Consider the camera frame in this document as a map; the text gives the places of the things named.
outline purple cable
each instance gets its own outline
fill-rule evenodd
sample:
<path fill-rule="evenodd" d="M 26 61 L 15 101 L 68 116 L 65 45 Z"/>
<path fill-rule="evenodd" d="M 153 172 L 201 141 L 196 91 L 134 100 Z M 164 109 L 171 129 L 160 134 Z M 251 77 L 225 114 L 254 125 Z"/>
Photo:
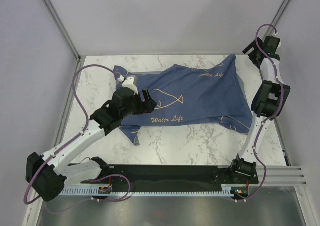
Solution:
<path fill-rule="evenodd" d="M 263 24 L 263 25 L 261 25 L 261 26 L 258 28 L 258 30 L 257 30 L 257 32 L 256 32 L 256 34 L 255 34 L 255 43 L 256 43 L 257 47 L 259 48 L 259 50 L 271 61 L 272 65 L 273 65 L 273 68 L 274 68 L 274 74 L 275 74 L 275 76 L 276 76 L 275 80 L 280 84 L 280 87 L 281 87 L 281 94 L 280 94 L 280 103 L 279 103 L 278 109 L 276 110 L 276 112 L 274 113 L 274 115 L 266 118 L 266 119 L 263 121 L 263 123 L 265 123 L 265 122 L 268 121 L 269 119 L 274 119 L 274 118 L 279 114 L 279 112 L 280 112 L 280 110 L 281 110 L 281 106 L 282 106 L 283 101 L 284 101 L 284 85 L 283 85 L 283 83 L 277 78 L 277 76 L 278 76 L 278 71 L 277 71 L 277 67 L 276 67 L 276 65 L 275 65 L 275 62 L 274 62 L 273 59 L 261 48 L 261 46 L 260 46 L 259 43 L 258 43 L 258 34 L 259 34 L 259 31 L 260 31 L 260 29 L 261 29 L 262 27 L 264 27 L 264 26 L 271 26 L 271 27 L 273 27 L 275 33 L 277 33 L 277 29 L 276 29 L 276 27 L 275 27 L 274 25 L 269 24 L 269 23 Z M 257 189 L 253 194 L 251 194 L 249 197 L 247 197 L 246 200 L 252 198 L 254 195 L 256 195 L 256 194 L 260 191 L 260 189 L 262 188 L 263 184 L 265 183 L 265 180 L 266 180 L 266 177 L 267 177 L 267 166 L 258 158 L 257 152 L 256 152 L 256 150 L 255 150 L 255 148 L 257 147 L 257 142 L 258 142 L 259 136 L 260 136 L 261 131 L 262 131 L 263 128 L 264 128 L 264 124 L 261 125 L 261 127 L 260 127 L 260 129 L 259 129 L 259 131 L 258 131 L 258 133 L 257 133 L 257 135 L 256 135 L 256 138 L 255 138 L 255 140 L 254 140 L 254 144 L 253 144 L 252 148 L 253 148 L 253 153 L 254 153 L 255 158 L 257 159 L 257 161 L 258 161 L 258 162 L 263 166 L 263 168 L 264 168 L 264 175 L 263 175 L 263 179 L 262 179 L 261 184 L 260 184 L 260 186 L 258 187 L 258 189 Z"/>
<path fill-rule="evenodd" d="M 127 193 L 126 193 L 124 196 L 122 196 L 121 198 L 118 198 L 118 199 L 100 199 L 100 201 L 104 201 L 104 202 L 119 202 L 119 201 L 124 200 L 124 199 L 128 196 L 128 194 L 130 193 L 130 191 L 131 191 L 131 185 L 130 185 L 129 179 L 128 179 L 127 177 L 121 175 L 121 174 L 111 174 L 111 175 L 106 176 L 106 177 L 103 177 L 103 178 L 93 179 L 93 180 L 87 180 L 87 182 L 99 182 L 99 181 L 102 181 L 102 180 L 107 179 L 107 178 L 110 178 L 110 177 L 122 177 L 122 178 L 124 178 L 124 179 L 127 181 L 127 183 L 128 183 L 128 187 L 129 187 L 129 188 L 128 188 L 128 191 L 127 191 Z M 45 204 L 44 206 L 45 206 L 45 209 L 48 211 L 48 213 L 50 213 L 50 214 L 59 214 L 59 213 L 65 212 L 65 211 L 67 211 L 67 210 L 69 210 L 69 209 L 71 209 L 71 208 L 73 208 L 73 207 L 75 207 L 75 206 L 78 206 L 78 205 L 80 205 L 80 204 L 82 204 L 82 203 L 84 203 L 84 202 L 91 201 L 91 200 L 98 201 L 97 199 L 95 199 L 95 198 L 93 198 L 93 197 L 85 198 L 85 199 L 83 199 L 83 200 L 75 203 L 74 205 L 71 205 L 71 206 L 69 206 L 69 207 L 67 207 L 67 208 L 65 208 L 65 209 L 62 209 L 62 210 L 60 210 L 60 211 L 57 211 L 57 212 L 51 211 L 51 210 L 48 208 L 47 204 Z"/>
<path fill-rule="evenodd" d="M 77 76 L 78 74 L 85 68 L 88 68 L 88 67 L 101 67 L 101 68 L 104 68 L 104 69 L 107 69 L 109 71 L 111 71 L 113 74 L 116 74 L 113 70 L 111 70 L 110 68 L 108 67 L 105 67 L 105 66 L 102 66 L 102 65 L 99 65 L 99 64 L 90 64 L 90 65 L 87 65 L 87 66 L 84 66 L 82 68 L 80 68 L 78 71 L 76 71 L 76 73 L 74 74 L 73 76 L 73 79 L 72 79 L 72 91 L 73 91 L 73 94 L 74 94 L 74 97 L 75 99 L 78 101 L 80 107 L 82 108 L 83 112 L 84 112 L 84 115 L 85 115 L 85 126 L 83 128 L 83 131 L 85 132 L 85 130 L 87 129 L 88 125 L 89 125 L 89 116 L 88 116 L 88 113 L 85 109 L 85 107 L 83 106 L 83 104 L 81 103 L 78 95 L 77 95 L 77 91 L 76 91 L 76 79 L 77 79 Z M 68 145 L 70 145 L 73 141 L 75 141 L 78 137 L 80 137 L 82 134 L 81 133 L 78 133 L 75 137 L 73 137 L 72 139 L 70 139 L 65 145 L 63 145 L 61 148 L 59 148 L 57 151 L 54 152 L 55 155 L 57 155 L 59 152 L 61 152 L 62 150 L 64 150 Z M 28 201 L 28 195 L 29 195 L 29 192 L 31 190 L 31 187 L 33 185 L 33 183 L 35 182 L 35 179 L 38 177 L 38 175 L 40 174 L 40 172 L 42 171 L 42 169 L 47 165 L 47 163 L 53 159 L 53 156 L 50 156 L 41 166 L 40 168 L 35 172 L 34 176 L 32 177 L 26 191 L 25 191 L 25 194 L 24 194 L 24 198 L 23 198 L 23 202 L 25 204 L 31 204 L 33 202 L 35 202 L 36 200 L 38 200 L 40 198 L 40 196 L 37 196 L 36 198 L 34 198 L 33 200 L 31 201 Z"/>

